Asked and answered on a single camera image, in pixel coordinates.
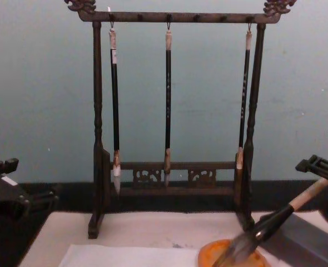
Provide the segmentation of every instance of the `light blue wall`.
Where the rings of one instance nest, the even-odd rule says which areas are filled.
[[[98,10],[260,13],[264,1],[97,1]],[[109,23],[102,26],[103,139],[112,155]],[[115,23],[123,161],[161,161],[165,24]],[[231,161],[246,25],[172,24],[172,160]],[[256,28],[253,29],[255,45]],[[299,0],[268,25],[254,135],[255,180],[308,179],[328,158],[328,0]],[[19,182],[91,181],[92,27],[62,0],[0,1],[0,159]],[[221,179],[232,179],[225,171]],[[173,173],[180,179],[180,173]]]

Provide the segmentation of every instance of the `calligraphy brush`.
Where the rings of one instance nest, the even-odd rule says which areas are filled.
[[[278,231],[294,211],[313,199],[327,186],[328,180],[321,178],[282,209],[263,216],[251,230],[234,238],[228,249],[218,257],[212,267],[225,267],[244,262],[262,242]]]

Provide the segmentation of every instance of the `white label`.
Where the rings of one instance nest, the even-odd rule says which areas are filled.
[[[112,50],[112,63],[117,64],[117,52],[116,52],[116,50]]]
[[[12,186],[17,185],[17,183],[15,181],[13,181],[11,178],[8,178],[7,176],[2,177],[1,179],[5,182],[9,183]]]

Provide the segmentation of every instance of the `table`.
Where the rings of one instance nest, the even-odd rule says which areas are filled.
[[[254,212],[255,220],[267,212]],[[328,233],[328,223],[318,211],[296,212],[302,219]],[[58,267],[69,246],[141,246],[193,248],[240,232],[232,212],[184,214],[176,212],[129,212],[106,214],[97,239],[87,238],[91,214],[54,212],[24,257],[20,267]]]

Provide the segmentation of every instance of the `orange dish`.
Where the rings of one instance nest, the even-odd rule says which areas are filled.
[[[198,267],[212,267],[218,257],[228,248],[230,240],[218,240],[205,245],[198,254]],[[257,250],[249,258],[235,267],[271,267]]]

